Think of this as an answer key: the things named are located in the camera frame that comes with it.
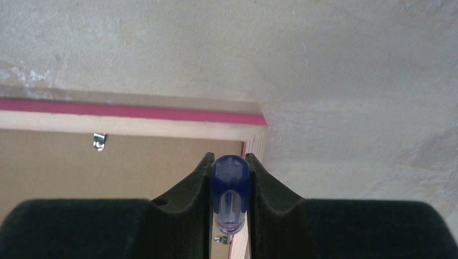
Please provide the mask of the pink picture frame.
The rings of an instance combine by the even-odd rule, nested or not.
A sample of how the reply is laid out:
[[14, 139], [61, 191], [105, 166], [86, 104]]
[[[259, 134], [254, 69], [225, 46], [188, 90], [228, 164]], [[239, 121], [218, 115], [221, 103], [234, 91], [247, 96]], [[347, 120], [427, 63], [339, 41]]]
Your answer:
[[34, 199], [148, 199], [229, 141], [263, 152], [259, 114], [1, 99], [1, 225]]

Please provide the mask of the blue red screwdriver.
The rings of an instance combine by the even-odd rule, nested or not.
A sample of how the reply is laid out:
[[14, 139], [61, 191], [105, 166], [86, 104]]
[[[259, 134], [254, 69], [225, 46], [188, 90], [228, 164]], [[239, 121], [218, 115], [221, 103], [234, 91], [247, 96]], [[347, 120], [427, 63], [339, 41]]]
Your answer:
[[242, 157], [224, 155], [212, 164], [211, 201], [215, 225], [234, 235], [245, 224], [251, 194], [250, 167]]

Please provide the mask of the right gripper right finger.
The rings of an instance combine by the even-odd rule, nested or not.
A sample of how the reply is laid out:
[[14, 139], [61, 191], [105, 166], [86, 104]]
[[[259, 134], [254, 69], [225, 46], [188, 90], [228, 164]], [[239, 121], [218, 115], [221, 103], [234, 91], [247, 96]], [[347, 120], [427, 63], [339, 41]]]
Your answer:
[[440, 214], [419, 201], [305, 199], [248, 153], [252, 258], [457, 258]]

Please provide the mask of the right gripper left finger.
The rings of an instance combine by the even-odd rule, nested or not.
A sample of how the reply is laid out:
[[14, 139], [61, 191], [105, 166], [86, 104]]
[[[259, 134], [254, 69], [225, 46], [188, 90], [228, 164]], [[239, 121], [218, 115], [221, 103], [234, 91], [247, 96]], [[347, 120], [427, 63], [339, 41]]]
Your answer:
[[148, 199], [34, 199], [1, 225], [1, 258], [209, 258], [214, 154]]

